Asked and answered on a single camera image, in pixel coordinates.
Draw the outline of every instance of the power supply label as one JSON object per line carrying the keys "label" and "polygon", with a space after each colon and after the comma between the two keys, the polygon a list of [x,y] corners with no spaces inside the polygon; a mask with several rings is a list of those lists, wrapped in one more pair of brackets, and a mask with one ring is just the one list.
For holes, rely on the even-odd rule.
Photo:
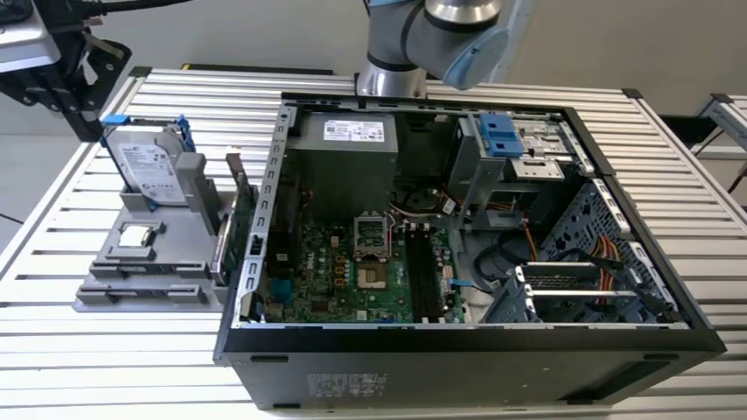
{"label": "power supply label", "polygon": [[384,143],[384,123],[329,120],[324,123],[324,140]]}
{"label": "power supply label", "polygon": [[158,204],[181,204],[184,193],[168,153],[154,144],[122,143],[118,150],[140,193]]}
{"label": "power supply label", "polygon": [[308,374],[308,391],[317,398],[384,395],[388,374]]}

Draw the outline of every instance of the green circuit board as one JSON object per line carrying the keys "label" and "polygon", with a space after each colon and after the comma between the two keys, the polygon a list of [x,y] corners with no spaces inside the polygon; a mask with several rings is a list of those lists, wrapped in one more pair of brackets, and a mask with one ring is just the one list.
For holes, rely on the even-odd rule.
{"label": "green circuit board", "polygon": [[[413,322],[404,235],[402,230],[394,229],[386,262],[356,262],[352,259],[352,223],[344,226],[306,223],[300,247],[300,275],[293,279],[293,299],[282,309],[281,322]],[[450,254],[445,233],[433,231],[430,241],[433,252],[449,258],[444,254]],[[442,267],[434,265],[433,271],[441,288],[445,286]],[[370,283],[366,283],[365,272],[370,275]],[[442,317],[445,322],[462,322],[458,292],[456,306]]]}

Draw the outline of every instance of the aluminum table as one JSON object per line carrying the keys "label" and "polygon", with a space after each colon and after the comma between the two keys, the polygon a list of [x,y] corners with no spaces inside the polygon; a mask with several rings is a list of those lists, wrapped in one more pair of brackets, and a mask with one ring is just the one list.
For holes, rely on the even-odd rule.
{"label": "aluminum table", "polygon": [[[106,112],[185,114],[208,175],[232,188],[226,146],[240,149],[258,183],[280,92],[349,95],[352,88],[350,77],[153,70],[126,79]],[[121,207],[116,168],[85,144],[0,255],[0,418],[747,418],[747,215],[649,105],[613,89],[457,92],[437,82],[428,89],[436,100],[577,110],[728,353],[613,407],[258,412],[233,371],[210,361],[218,314],[69,307]]]}

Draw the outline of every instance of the ram slot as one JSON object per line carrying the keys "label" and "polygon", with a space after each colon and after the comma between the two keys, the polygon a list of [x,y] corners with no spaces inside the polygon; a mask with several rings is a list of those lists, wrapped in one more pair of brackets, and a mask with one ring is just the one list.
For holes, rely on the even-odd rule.
{"label": "ram slot", "polygon": [[433,249],[426,232],[414,230],[405,233],[405,251],[413,321],[422,322],[422,318],[426,318],[428,322],[437,322],[444,312],[434,276]]}

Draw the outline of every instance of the motherboard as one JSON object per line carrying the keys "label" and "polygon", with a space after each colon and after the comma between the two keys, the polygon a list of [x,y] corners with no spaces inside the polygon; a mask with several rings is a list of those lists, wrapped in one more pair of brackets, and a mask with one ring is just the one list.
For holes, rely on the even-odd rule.
{"label": "motherboard", "polygon": [[272,279],[266,322],[462,322],[445,232],[376,217],[302,225],[296,276]]}

